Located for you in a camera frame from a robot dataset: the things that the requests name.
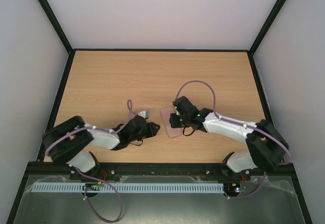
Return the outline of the pink grey glasses case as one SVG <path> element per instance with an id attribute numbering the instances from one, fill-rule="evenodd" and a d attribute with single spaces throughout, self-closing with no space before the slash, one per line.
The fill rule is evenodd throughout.
<path id="1" fill-rule="evenodd" d="M 175 113 L 175 108 L 173 106 L 164 107 L 160 110 L 160 115 L 162 117 L 165 129 L 169 138 L 174 139 L 182 135 L 181 128 L 172 128 L 170 123 L 170 116 Z"/>

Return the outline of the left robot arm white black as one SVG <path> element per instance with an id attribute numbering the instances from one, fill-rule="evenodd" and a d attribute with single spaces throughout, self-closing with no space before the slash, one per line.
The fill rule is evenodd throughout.
<path id="1" fill-rule="evenodd" d="M 155 137 L 159 130 L 158 124 L 148 122 L 140 115 L 108 130 L 91 126 L 81 116 L 74 116 L 46 132 L 42 145 L 45 147 L 45 155 L 53 163 L 69 165 L 76 178 L 82 179 L 81 174 L 107 177 L 95 155 L 85 150 L 87 146 L 118 151 L 135 142 L 142 144 L 144 139 Z"/>

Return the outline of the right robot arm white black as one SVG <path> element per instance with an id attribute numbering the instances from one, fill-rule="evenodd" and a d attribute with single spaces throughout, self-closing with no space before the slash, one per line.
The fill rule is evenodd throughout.
<path id="1" fill-rule="evenodd" d="M 289 145 L 265 119 L 260 122 L 244 122 L 216 115 L 213 110 L 198 110 L 187 97 L 173 101 L 175 112 L 170 115 L 172 128 L 190 127 L 194 131 L 216 133 L 237 140 L 247 146 L 247 151 L 231 152 L 220 164 L 220 173 L 233 179 L 249 169 L 272 172 L 289 157 Z"/>

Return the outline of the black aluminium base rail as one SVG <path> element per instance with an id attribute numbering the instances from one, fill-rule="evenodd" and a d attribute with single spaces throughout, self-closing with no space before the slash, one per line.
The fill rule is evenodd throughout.
<path id="1" fill-rule="evenodd" d="M 50 162 L 29 162 L 25 174 L 33 175 L 69 175 L 72 168 L 68 165 L 56 165 Z M 263 175 L 261 169 L 243 170 L 240 173 L 232 173 L 226 170 L 220 163 L 202 163 L 202 164 L 146 164 L 146 163 L 100 163 L 99 170 L 108 174 L 108 178 L 113 176 L 126 175 L 148 175 L 148 176 L 203 176 L 208 179 L 229 180 L 240 175 L 252 176 Z"/>

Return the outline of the black frame post right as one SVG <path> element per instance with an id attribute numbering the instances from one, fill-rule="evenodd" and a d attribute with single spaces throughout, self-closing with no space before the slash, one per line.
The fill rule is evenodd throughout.
<path id="1" fill-rule="evenodd" d="M 271 9 L 270 13 L 268 14 L 264 24 L 262 25 L 259 33 L 257 34 L 254 42 L 252 43 L 252 45 L 251 45 L 251 47 L 249 49 L 249 53 L 251 55 L 254 55 L 255 52 L 257 51 L 258 47 L 262 43 L 264 37 L 266 36 L 267 32 L 271 28 L 273 22 L 275 21 L 277 15 L 281 11 L 281 9 L 284 6 L 286 1 L 287 0 L 276 0 L 274 6 L 272 7 L 272 9 Z"/>

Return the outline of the black frame post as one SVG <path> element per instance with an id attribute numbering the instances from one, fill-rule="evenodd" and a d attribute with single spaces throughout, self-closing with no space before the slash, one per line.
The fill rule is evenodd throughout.
<path id="1" fill-rule="evenodd" d="M 48 20 L 50 21 L 52 27 L 54 28 L 56 34 L 58 35 L 61 43 L 63 44 L 65 50 L 67 51 L 67 53 L 72 53 L 73 52 L 73 48 L 70 44 L 70 42 L 68 41 L 58 19 L 56 18 L 48 0 L 38 0 L 40 6 L 42 7 L 44 13 L 46 14 Z"/>
<path id="2" fill-rule="evenodd" d="M 266 36 L 267 32 L 271 28 L 273 22 L 275 21 L 277 15 L 281 11 L 281 9 L 284 6 L 286 1 L 287 0 L 276 0 L 274 6 L 272 7 L 272 9 L 271 9 L 270 13 L 268 14 L 264 24 L 262 25 L 259 33 L 257 34 L 254 42 L 252 43 L 252 45 L 251 45 L 251 47 L 249 49 L 249 53 L 251 55 L 254 55 L 255 52 L 257 51 L 258 47 L 262 43 L 264 37 Z"/>

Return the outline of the black frame post left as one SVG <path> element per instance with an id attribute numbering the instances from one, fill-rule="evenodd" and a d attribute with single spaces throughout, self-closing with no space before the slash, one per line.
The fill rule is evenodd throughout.
<path id="1" fill-rule="evenodd" d="M 52 27 L 54 28 L 56 34 L 58 35 L 61 43 L 63 44 L 65 50 L 67 51 L 67 53 L 72 53 L 73 52 L 73 48 L 70 44 L 70 42 L 68 41 L 58 19 L 56 18 L 48 0 L 38 0 L 40 6 L 42 7 L 44 13 L 46 14 L 48 20 L 50 21 Z"/>

